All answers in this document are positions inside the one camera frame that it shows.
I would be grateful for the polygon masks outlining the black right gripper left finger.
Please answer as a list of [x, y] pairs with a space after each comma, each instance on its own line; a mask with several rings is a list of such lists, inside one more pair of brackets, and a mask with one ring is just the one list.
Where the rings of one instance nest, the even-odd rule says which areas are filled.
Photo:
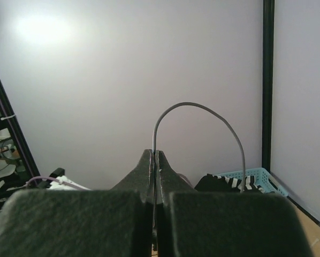
[[0, 213], [0, 256], [150, 256], [153, 153], [110, 190], [20, 190]]

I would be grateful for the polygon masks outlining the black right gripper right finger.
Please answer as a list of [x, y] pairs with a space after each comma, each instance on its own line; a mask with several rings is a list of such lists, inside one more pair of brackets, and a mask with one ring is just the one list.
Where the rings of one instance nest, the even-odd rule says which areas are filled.
[[312, 256], [293, 205], [277, 194], [198, 192], [155, 154], [159, 256]]

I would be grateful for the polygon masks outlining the black striped cloth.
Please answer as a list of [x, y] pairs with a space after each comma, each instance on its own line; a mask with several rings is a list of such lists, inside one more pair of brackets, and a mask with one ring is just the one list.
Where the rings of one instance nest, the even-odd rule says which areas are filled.
[[[207, 174], [194, 187], [199, 192], [239, 193], [242, 179]], [[255, 176], [246, 176], [245, 193], [265, 193], [263, 187], [255, 184]]]

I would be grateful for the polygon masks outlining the blue plastic basket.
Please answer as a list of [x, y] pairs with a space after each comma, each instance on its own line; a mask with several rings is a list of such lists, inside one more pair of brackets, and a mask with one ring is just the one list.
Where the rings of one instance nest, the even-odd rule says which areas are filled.
[[[232, 188], [242, 189], [242, 171], [220, 173], [216, 177], [225, 180]], [[288, 192], [264, 168], [247, 169], [245, 171], [244, 190], [258, 190], [261, 193], [277, 193], [284, 197], [288, 196]]]

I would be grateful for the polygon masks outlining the black frame post left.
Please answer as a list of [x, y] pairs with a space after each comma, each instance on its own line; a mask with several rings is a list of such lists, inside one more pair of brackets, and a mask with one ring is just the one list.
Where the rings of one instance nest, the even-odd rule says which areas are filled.
[[262, 14], [262, 167], [270, 171], [275, 1], [264, 0]]

